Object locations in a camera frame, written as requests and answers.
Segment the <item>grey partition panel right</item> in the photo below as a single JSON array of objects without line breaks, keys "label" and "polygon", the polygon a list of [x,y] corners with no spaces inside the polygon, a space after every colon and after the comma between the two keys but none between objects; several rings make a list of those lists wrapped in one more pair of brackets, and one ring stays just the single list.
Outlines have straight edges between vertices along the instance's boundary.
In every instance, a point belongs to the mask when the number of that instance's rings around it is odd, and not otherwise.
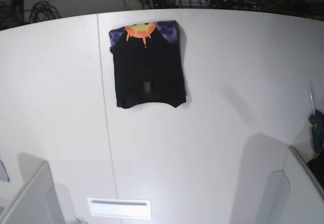
[{"label": "grey partition panel right", "polygon": [[323,223],[323,188],[293,146],[269,175],[256,223]]}]

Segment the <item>black power strip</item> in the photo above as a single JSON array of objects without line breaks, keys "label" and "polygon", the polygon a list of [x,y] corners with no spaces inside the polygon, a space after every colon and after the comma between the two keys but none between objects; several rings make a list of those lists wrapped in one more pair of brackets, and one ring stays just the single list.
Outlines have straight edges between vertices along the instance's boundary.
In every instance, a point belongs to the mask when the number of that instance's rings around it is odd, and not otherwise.
[{"label": "black power strip", "polygon": [[251,10],[256,11],[257,5],[245,3],[243,1],[235,0],[210,0],[210,8],[225,9],[225,10]]}]

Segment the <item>grey partition panel left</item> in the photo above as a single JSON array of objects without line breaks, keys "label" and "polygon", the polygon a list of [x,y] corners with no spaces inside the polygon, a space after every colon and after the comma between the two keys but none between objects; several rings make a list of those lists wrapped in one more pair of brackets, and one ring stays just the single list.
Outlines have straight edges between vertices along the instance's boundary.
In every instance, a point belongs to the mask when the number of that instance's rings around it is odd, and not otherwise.
[{"label": "grey partition panel left", "polygon": [[56,184],[48,161],[1,154],[1,223],[78,223],[69,190]]}]

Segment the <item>black T-shirt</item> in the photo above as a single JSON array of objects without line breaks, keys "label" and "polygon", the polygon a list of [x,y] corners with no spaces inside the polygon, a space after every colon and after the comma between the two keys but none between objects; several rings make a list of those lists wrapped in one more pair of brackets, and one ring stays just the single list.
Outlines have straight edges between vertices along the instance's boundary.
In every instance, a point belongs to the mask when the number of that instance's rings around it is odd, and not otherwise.
[{"label": "black T-shirt", "polygon": [[175,20],[133,24],[109,32],[116,104],[145,103],[174,108],[186,103],[186,87]]}]

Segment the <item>black keyboard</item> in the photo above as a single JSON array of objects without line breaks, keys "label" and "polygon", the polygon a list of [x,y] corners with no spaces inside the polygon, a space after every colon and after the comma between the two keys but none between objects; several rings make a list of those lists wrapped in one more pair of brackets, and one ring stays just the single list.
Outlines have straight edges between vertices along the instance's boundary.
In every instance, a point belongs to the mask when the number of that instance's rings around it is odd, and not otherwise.
[{"label": "black keyboard", "polygon": [[323,153],[307,163],[322,188],[324,187],[324,158]]}]

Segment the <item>blue glue gun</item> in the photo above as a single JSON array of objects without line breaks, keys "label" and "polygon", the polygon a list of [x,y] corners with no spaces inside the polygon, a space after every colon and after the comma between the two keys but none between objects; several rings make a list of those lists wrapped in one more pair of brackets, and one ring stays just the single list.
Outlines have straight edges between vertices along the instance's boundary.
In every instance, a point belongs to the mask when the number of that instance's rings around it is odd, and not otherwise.
[{"label": "blue glue gun", "polygon": [[312,148],[316,156],[323,151],[323,113],[316,108],[312,87],[309,87],[311,114],[308,118],[311,124]]}]

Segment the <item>grey partition panel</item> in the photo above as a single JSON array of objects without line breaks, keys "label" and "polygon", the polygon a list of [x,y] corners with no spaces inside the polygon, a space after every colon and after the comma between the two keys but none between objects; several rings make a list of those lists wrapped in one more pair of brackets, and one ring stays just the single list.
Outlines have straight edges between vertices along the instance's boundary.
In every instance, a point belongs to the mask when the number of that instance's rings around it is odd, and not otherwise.
[{"label": "grey partition panel", "polygon": [[56,184],[48,161],[1,154],[1,223],[78,223],[69,190]]},{"label": "grey partition panel", "polygon": [[256,223],[323,223],[323,188],[293,146],[269,175]]}]

